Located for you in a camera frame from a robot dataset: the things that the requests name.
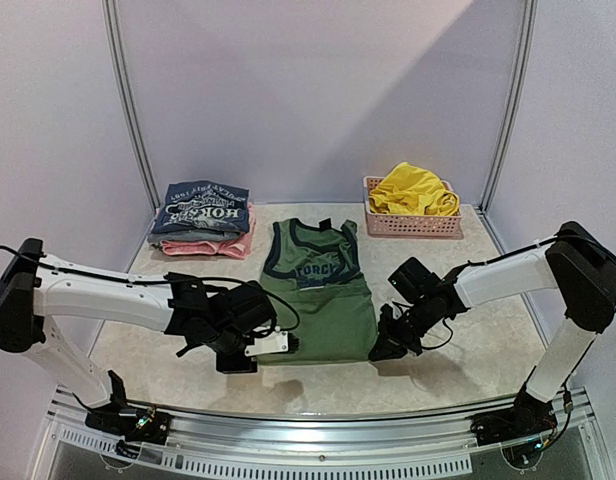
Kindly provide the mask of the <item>green tank top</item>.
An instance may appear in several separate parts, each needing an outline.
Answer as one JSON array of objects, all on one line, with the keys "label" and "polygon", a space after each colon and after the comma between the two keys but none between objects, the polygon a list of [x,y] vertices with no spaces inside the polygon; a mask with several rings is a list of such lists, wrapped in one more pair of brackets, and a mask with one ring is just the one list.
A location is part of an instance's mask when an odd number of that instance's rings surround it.
[{"label": "green tank top", "polygon": [[366,362],[378,328],[361,269],[357,224],[310,226],[297,218],[275,222],[259,283],[273,293],[278,325],[299,341],[293,353],[262,355],[266,366]]}]

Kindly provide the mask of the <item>yellow garment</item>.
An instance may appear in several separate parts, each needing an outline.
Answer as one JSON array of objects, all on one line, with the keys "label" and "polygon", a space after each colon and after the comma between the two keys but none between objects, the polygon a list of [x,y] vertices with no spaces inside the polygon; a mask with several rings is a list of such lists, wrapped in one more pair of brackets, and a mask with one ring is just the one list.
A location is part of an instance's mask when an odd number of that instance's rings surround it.
[{"label": "yellow garment", "polygon": [[433,172],[402,162],[369,192],[374,214],[454,216],[460,197]]}]

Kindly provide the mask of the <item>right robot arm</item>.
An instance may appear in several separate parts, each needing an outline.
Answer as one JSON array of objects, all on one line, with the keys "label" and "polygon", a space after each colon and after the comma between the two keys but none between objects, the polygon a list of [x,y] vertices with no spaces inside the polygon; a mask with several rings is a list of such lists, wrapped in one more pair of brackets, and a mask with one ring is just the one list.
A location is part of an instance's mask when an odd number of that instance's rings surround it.
[{"label": "right robot arm", "polygon": [[407,304],[382,306],[372,361],[422,354],[422,339],[433,326],[483,304],[559,291],[564,319],[520,389],[519,403],[505,415],[505,427],[515,436],[542,422],[542,405],[552,401],[616,314],[616,255],[575,221],[562,224],[552,237],[490,260],[466,262],[443,277],[411,257],[389,282]]}]

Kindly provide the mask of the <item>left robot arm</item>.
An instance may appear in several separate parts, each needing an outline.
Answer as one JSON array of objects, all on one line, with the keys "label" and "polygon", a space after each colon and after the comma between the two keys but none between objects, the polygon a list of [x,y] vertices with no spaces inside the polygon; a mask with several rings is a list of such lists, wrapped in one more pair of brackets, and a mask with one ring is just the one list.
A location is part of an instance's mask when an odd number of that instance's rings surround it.
[{"label": "left robot arm", "polygon": [[74,265],[28,239],[0,279],[0,349],[22,354],[68,387],[116,434],[136,426],[123,383],[93,363],[60,331],[58,317],[140,326],[207,346],[221,372],[252,372],[255,357],[287,353],[290,336],[276,321],[270,296],[256,282],[226,288],[217,277],[168,273],[143,277]]}]

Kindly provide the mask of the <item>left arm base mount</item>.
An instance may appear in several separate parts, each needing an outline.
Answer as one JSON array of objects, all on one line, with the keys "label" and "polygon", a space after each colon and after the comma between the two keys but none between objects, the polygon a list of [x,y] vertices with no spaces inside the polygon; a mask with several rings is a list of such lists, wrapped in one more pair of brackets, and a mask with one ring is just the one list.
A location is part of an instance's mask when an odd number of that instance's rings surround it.
[{"label": "left arm base mount", "polygon": [[126,398],[123,380],[112,370],[108,371],[111,395],[107,404],[89,407],[85,425],[91,429],[119,438],[114,453],[129,460],[136,460],[144,443],[164,446],[168,439],[173,416],[155,405],[143,408],[131,406]]}]

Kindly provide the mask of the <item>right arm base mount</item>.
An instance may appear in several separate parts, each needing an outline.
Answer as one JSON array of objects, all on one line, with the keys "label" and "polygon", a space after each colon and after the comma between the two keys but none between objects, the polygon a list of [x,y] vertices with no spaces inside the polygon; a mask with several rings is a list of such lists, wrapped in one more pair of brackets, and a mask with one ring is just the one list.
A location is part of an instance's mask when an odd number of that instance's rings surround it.
[{"label": "right arm base mount", "polygon": [[479,446],[505,443],[529,437],[524,443],[501,449],[506,463],[516,469],[534,467],[543,453],[560,440],[569,427],[574,404],[566,384],[562,385],[563,411],[566,420],[559,427],[551,401],[540,402],[526,392],[526,385],[509,408],[478,413],[469,417],[470,432]]}]

